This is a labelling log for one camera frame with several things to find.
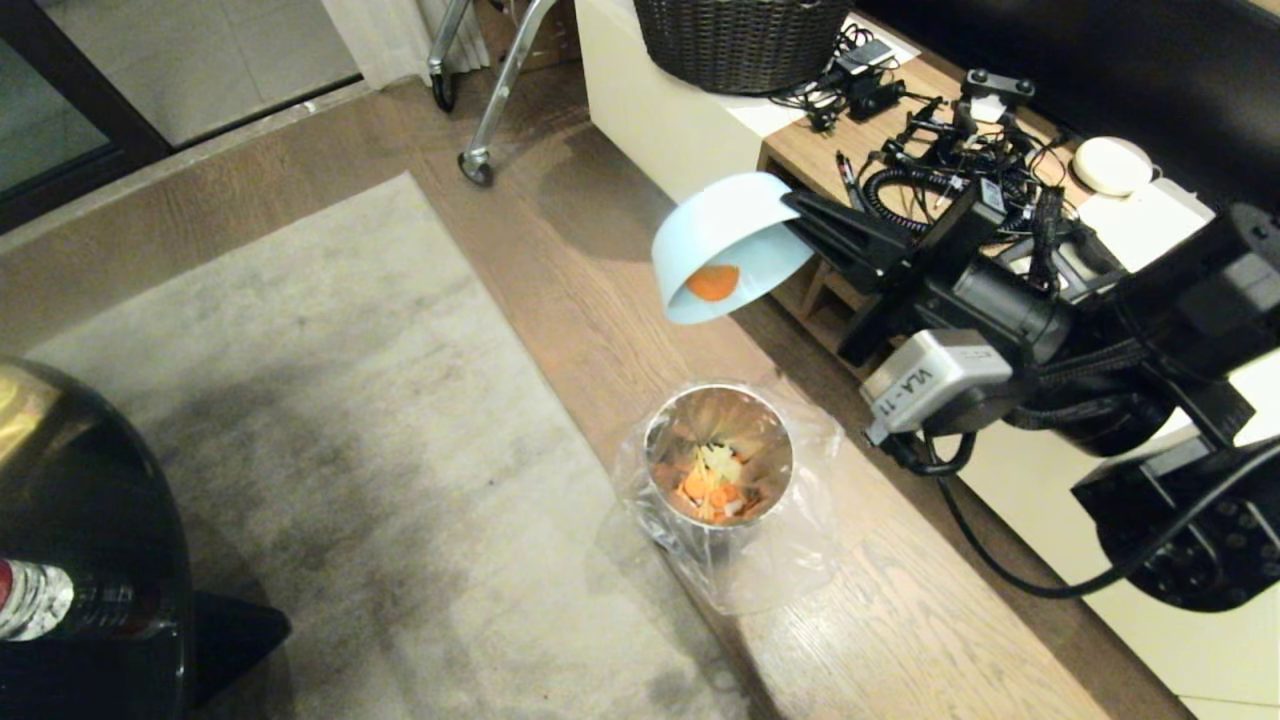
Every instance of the gray rug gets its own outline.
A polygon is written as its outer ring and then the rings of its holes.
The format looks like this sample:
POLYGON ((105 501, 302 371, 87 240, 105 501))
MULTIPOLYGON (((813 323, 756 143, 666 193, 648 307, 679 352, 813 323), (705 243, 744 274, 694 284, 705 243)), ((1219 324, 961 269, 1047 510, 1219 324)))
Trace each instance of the gray rug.
POLYGON ((150 441, 197 587, 293 621, 198 716, 749 714, 408 176, 31 356, 150 441))

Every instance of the caster wheel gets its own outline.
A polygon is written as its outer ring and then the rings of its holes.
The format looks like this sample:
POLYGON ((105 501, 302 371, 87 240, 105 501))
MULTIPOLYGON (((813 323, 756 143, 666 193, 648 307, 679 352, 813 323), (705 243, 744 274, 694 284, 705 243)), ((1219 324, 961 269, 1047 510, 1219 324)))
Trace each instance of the caster wheel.
POLYGON ((493 184, 493 168, 489 167, 489 163, 471 165, 467 163, 466 152, 460 152, 458 169, 462 170, 462 174, 467 176, 468 181, 479 184, 480 187, 490 187, 493 184))
POLYGON ((435 97, 436 106, 445 113, 452 113, 453 101, 457 99, 453 92, 453 76, 431 76, 431 95, 435 97))

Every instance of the black basket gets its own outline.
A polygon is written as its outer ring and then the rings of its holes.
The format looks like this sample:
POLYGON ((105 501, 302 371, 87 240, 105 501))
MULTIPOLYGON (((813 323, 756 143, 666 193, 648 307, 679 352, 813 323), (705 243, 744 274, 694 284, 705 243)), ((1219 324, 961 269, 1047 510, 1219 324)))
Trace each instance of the black basket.
POLYGON ((635 0, 649 56, 710 92, 762 95, 818 77, 852 0, 635 0))

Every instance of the clear plastic bag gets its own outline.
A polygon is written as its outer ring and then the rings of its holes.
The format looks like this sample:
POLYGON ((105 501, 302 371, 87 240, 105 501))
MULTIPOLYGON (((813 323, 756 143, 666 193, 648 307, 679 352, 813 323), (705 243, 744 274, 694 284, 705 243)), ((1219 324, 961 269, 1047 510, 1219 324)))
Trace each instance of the clear plastic bag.
POLYGON ((835 575, 824 482, 842 438, 831 415, 773 389, 735 380, 691 383, 627 434, 613 484, 708 603, 726 615, 758 612, 787 605, 835 575), (739 515, 707 519, 707 501, 690 498, 685 483, 689 469, 701 462, 703 447, 732 452, 739 462, 733 489, 741 488, 739 496, 750 502, 739 515))

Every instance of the curtain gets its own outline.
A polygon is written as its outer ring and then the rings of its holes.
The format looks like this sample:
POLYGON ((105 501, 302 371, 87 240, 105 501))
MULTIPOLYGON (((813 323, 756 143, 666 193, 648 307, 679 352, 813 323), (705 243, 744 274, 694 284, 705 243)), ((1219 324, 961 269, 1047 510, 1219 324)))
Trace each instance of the curtain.
MULTIPOLYGON (((426 58, 449 0, 323 0, 338 35, 375 88, 426 77, 426 58)), ((449 72, 489 65, 475 12, 467 10, 445 60, 449 72)))

